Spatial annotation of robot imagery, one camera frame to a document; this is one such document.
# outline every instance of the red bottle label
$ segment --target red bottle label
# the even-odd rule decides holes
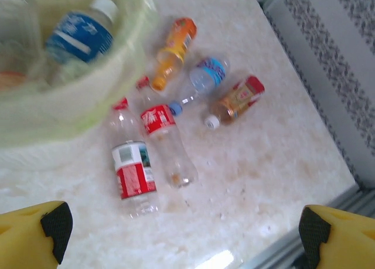
[[[175,119],[167,105],[152,107],[141,114],[147,133],[151,134],[160,128],[175,125]]]
[[[112,150],[122,199],[156,191],[144,142],[129,142]]]

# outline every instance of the clear plastic bottle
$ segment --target clear plastic bottle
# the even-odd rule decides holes
[[[168,81],[181,71],[185,54],[196,32],[197,27],[192,19],[179,18],[175,20],[165,48],[161,49],[157,56],[159,65],[152,81],[153,89],[164,90]]]
[[[204,123],[212,130],[218,128],[220,124],[231,124],[258,101],[263,93],[264,86],[259,79],[249,76],[210,106],[210,115]]]
[[[202,59],[189,73],[190,80],[183,84],[175,101],[169,103],[173,115],[179,115],[183,106],[204,96],[218,87],[229,73],[229,61],[224,55]]]
[[[112,0],[94,0],[87,11],[64,16],[46,42],[46,49],[28,73],[27,81],[60,82],[61,66],[73,59],[90,62],[112,45],[111,30],[118,8]]]
[[[158,194],[140,119],[127,99],[112,107],[109,121],[112,157],[121,199],[131,217],[158,210]]]
[[[144,101],[141,118],[158,150],[168,182],[177,188],[192,183],[197,179],[197,170],[183,147],[168,105],[150,88],[147,77],[138,83],[138,90]]]

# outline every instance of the blue bottle label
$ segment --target blue bottle label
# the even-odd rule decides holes
[[[202,60],[198,65],[198,68],[202,68],[208,73],[215,82],[217,87],[225,78],[226,72],[224,66],[214,58],[206,58]]]
[[[69,58],[64,57],[63,52],[90,62],[107,52],[112,41],[111,33],[93,18],[79,12],[70,12],[55,27],[46,42],[46,48],[60,63],[65,63]]]

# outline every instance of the white bottle cap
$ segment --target white bottle cap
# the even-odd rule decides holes
[[[220,120],[215,115],[209,115],[205,120],[204,124],[211,130],[215,130],[220,126]]]
[[[112,23],[114,23],[117,17],[118,8],[112,0],[94,0],[91,3],[90,8],[105,14]]]

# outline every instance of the orange juice bottle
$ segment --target orange juice bottle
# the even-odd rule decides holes
[[[222,99],[210,106],[210,115],[204,123],[211,130],[220,124],[229,125],[247,111],[262,95],[264,86],[258,78],[250,76],[237,83]]]
[[[156,76],[151,83],[153,89],[161,91],[167,82],[178,74],[183,66],[185,54],[197,32],[190,18],[179,18],[173,23],[166,46],[157,55],[159,62]]]

